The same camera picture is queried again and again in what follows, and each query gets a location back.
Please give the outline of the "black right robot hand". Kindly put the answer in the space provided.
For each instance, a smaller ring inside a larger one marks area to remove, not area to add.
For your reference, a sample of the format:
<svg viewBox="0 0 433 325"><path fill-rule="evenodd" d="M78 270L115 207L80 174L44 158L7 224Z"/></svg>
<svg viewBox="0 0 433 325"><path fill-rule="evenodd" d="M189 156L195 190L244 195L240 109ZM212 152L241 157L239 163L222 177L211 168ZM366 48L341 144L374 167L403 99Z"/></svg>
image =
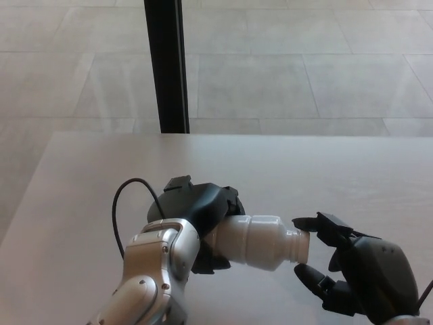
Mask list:
<svg viewBox="0 0 433 325"><path fill-rule="evenodd" d="M341 272L344 280L332 280L305 263L294 268L304 286L321 299L324 310L346 316L358 313L372 324L419 315L415 276L399 245L360 233L329 213L292 222L335 249L328 270Z"/></svg>

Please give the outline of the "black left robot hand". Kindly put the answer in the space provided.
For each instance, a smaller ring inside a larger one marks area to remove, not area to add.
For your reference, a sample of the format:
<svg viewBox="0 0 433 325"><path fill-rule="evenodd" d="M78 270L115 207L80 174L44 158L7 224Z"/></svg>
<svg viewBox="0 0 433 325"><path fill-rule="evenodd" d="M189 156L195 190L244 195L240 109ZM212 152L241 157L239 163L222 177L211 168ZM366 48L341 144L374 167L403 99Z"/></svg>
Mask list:
<svg viewBox="0 0 433 325"><path fill-rule="evenodd" d="M200 249L192 272L211 275L216 270L229 269L228 259L216 253L204 238L232 215L245 215L238 191L214 183L192 184L189 175L172 178L147 213L149 223L160 219L185 219L194 226L200 237Z"/></svg>

